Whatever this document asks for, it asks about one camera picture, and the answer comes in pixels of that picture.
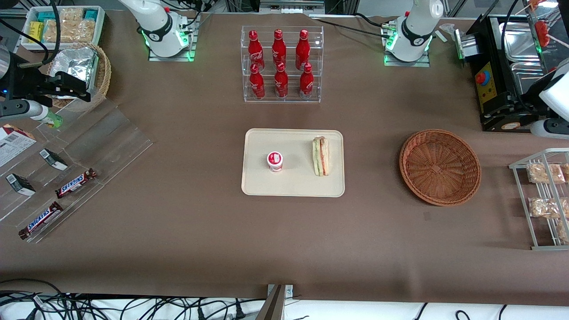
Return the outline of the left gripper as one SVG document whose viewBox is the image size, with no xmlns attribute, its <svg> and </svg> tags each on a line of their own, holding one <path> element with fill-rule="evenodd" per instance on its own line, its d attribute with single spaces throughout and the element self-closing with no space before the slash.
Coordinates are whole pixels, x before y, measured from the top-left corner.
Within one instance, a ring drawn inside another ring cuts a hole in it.
<svg viewBox="0 0 569 320">
<path fill-rule="evenodd" d="M 515 81 L 520 103 L 533 115 L 545 117 L 545 103 L 539 94 L 545 88 L 543 76 L 521 76 Z M 482 107 L 482 123 L 509 117 L 516 107 L 516 94 L 508 91 L 498 93 L 491 99 L 491 107 Z"/>
</svg>

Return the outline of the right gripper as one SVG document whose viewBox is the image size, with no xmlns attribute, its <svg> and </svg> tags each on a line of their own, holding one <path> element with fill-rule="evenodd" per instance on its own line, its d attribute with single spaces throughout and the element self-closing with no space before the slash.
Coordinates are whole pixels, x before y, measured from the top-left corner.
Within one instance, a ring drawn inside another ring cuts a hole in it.
<svg viewBox="0 0 569 320">
<path fill-rule="evenodd" d="M 67 91 L 67 96 L 89 103 L 91 94 L 85 81 L 63 71 L 48 77 L 37 68 L 10 66 L 8 69 L 8 99 L 25 99 L 27 96 L 39 96 L 52 93 L 52 85 Z"/>
</svg>

